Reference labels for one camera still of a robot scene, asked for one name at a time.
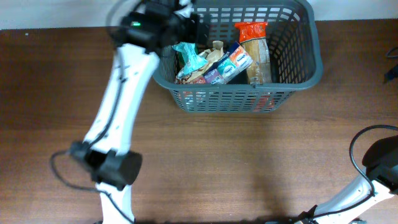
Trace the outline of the teal wipes packet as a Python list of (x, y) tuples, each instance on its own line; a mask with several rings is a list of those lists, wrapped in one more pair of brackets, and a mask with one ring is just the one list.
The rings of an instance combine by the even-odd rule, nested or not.
[(183, 73), (179, 75), (179, 77), (185, 77), (192, 72), (199, 70), (208, 63), (205, 58), (196, 53), (194, 43), (180, 42), (173, 45), (172, 48), (182, 54), (185, 62)]

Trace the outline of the beige snack bag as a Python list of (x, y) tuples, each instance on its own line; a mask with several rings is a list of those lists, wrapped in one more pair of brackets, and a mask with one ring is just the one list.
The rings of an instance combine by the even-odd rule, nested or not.
[(220, 40), (213, 41), (213, 47), (197, 54), (193, 43), (181, 42), (173, 46), (175, 51), (182, 54), (185, 65), (177, 73), (176, 84), (204, 84), (205, 72), (223, 55), (224, 43)]

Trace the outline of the multicolour tissue pack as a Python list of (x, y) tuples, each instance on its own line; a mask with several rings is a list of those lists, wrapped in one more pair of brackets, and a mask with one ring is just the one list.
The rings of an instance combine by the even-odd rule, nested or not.
[(253, 60), (245, 49), (235, 42), (204, 74), (206, 83), (225, 85), (243, 72)]

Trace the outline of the orange spaghetti package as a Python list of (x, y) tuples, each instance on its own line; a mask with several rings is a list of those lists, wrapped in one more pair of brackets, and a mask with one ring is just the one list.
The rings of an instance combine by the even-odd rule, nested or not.
[(253, 62), (231, 83), (252, 87), (272, 83), (271, 58), (266, 41), (267, 22), (237, 22), (239, 42)]

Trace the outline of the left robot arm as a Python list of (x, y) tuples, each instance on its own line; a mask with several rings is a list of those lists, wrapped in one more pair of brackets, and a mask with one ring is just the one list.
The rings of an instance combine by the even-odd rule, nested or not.
[(99, 194), (103, 223), (134, 223), (131, 194), (142, 165), (131, 138), (147, 84), (160, 66), (165, 47), (205, 42), (194, 1), (140, 1), (119, 25), (109, 28), (114, 44), (111, 76), (98, 114), (84, 140), (66, 153), (90, 173)]

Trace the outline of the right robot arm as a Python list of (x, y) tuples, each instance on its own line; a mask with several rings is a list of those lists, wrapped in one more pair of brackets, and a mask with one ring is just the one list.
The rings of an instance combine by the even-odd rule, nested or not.
[(383, 138), (372, 144), (363, 156), (363, 169), (355, 162), (355, 142), (362, 134), (373, 129), (396, 131), (397, 127), (377, 124), (360, 130), (348, 149), (349, 159), (359, 175), (329, 201), (304, 212), (296, 223), (355, 223), (356, 218), (366, 210), (397, 195), (397, 136)]

